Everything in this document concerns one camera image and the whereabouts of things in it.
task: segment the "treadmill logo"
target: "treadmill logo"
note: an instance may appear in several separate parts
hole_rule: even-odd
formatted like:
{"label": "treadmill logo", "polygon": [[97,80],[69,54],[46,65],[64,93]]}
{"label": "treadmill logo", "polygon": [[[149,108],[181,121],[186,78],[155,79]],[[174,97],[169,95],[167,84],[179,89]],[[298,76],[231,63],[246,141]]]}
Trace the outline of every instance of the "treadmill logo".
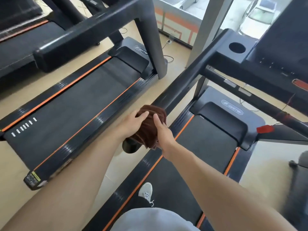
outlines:
{"label": "treadmill logo", "polygon": [[231,109],[233,112],[237,113],[238,115],[243,115],[244,112],[239,108],[235,107],[233,104],[229,103],[226,100],[222,100],[221,103],[226,106],[227,108]]}
{"label": "treadmill logo", "polygon": [[144,50],[144,49],[142,49],[140,46],[138,46],[138,45],[135,45],[135,50],[137,50],[137,51],[139,51],[139,52],[141,52],[141,53],[143,53],[144,55],[148,55],[148,52],[146,51],[146,50]]}

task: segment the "black running belt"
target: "black running belt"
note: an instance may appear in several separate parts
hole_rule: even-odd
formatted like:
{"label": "black running belt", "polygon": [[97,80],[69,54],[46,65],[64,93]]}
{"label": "black running belt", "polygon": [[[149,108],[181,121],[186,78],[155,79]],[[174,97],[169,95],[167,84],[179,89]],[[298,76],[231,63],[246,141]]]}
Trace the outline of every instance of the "black running belt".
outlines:
{"label": "black running belt", "polygon": [[139,78],[136,70],[111,58],[9,129],[5,138],[26,166],[34,169]]}
{"label": "black running belt", "polygon": [[0,69],[32,55],[39,46],[64,34],[54,22],[45,23],[0,43]]}
{"label": "black running belt", "polygon": [[[237,147],[236,140],[200,116],[189,122],[176,141],[221,173],[226,170]],[[155,207],[173,211],[197,225],[202,210],[170,161],[162,158],[144,182],[153,186],[151,200]],[[134,208],[136,196],[138,191],[118,217]]]}

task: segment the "beige floor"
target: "beige floor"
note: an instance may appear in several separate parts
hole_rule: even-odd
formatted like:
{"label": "beige floor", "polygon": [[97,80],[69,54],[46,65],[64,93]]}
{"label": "beige floor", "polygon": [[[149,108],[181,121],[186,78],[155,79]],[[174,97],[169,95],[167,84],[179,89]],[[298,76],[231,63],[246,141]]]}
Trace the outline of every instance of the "beige floor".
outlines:
{"label": "beige floor", "polygon": [[[79,8],[81,13],[83,11],[85,15],[89,17],[89,13],[87,12],[88,10],[84,8],[81,2],[78,0],[72,0],[72,2]],[[142,42],[134,22],[129,23],[125,27],[127,28],[128,32],[123,35],[124,37],[130,36]],[[164,45],[167,41],[167,38],[162,35],[160,36],[160,39],[162,45]],[[70,73],[83,66],[99,54],[103,53],[111,46],[111,41],[109,39],[105,39],[101,42],[100,46],[93,47],[86,53],[80,55],[56,71],[50,74],[39,73],[30,80],[15,87],[14,89],[11,89],[4,94],[0,94],[0,118],[6,116],[13,110],[17,109],[19,106],[23,105],[25,102],[39,95],[41,92],[59,82],[61,79],[68,76]],[[154,101],[155,98],[161,92],[163,92],[163,90],[184,69],[190,54],[190,50],[173,42],[164,48],[164,54],[174,57],[174,62],[168,65],[167,76],[158,81],[144,95],[142,95],[114,124],[111,125],[111,127],[132,110],[138,109],[144,104],[152,103],[152,101]],[[214,83],[209,82],[209,85],[227,94],[235,101],[239,101],[238,97],[227,92]],[[263,99],[276,105],[277,107],[284,107],[281,102],[267,96],[266,94],[252,87],[246,88],[252,93],[258,94]],[[170,125],[172,121],[175,120],[175,118],[191,100],[193,92],[194,88],[168,116],[168,125]],[[255,109],[254,107],[250,107],[248,104],[244,105],[252,110]],[[289,107],[286,107],[284,110],[290,112],[292,115],[295,115],[297,118],[303,121],[308,121],[307,117],[302,116]],[[268,124],[276,123],[275,120],[262,112],[257,112],[257,114],[262,116]],[[241,185],[248,188],[251,192],[259,195],[263,199],[267,200],[271,206],[279,210],[285,199],[291,178],[291,171],[287,167],[287,162],[291,159],[298,159],[299,154],[305,149],[307,149],[306,146],[300,145],[265,142],[258,143],[256,150],[254,151],[252,158],[249,161],[248,167],[246,168],[246,171],[242,177]],[[147,150],[142,147],[134,154],[126,154],[122,151],[121,146],[119,146],[107,170],[106,176],[104,177],[94,205],[84,224],[87,224],[87,222],[99,210],[99,208],[122,183],[122,181],[146,153]],[[29,190],[23,183],[22,180],[28,173],[28,169],[6,142],[0,142],[0,158],[1,228],[10,219],[10,217],[12,217],[13,214],[36,192]]]}

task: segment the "white sneaker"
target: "white sneaker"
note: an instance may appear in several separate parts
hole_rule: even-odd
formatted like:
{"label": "white sneaker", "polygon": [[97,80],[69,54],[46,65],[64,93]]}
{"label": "white sneaker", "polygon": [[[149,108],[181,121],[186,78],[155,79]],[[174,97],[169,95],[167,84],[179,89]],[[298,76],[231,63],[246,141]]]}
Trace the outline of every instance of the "white sneaker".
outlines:
{"label": "white sneaker", "polygon": [[138,196],[145,198],[150,204],[152,204],[151,207],[154,206],[153,203],[154,200],[151,202],[152,192],[153,192],[152,184],[149,182],[144,183],[138,192]]}

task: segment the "white car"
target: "white car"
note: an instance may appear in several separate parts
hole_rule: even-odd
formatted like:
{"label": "white car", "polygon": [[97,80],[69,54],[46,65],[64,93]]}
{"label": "white car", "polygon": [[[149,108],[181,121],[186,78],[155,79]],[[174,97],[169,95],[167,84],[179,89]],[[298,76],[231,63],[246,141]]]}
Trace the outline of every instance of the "white car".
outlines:
{"label": "white car", "polygon": [[182,10],[186,10],[193,3],[197,3],[199,0],[162,0],[170,5],[177,7]]}
{"label": "white car", "polygon": [[260,39],[274,21],[276,2],[272,0],[255,0],[243,15],[239,34]]}

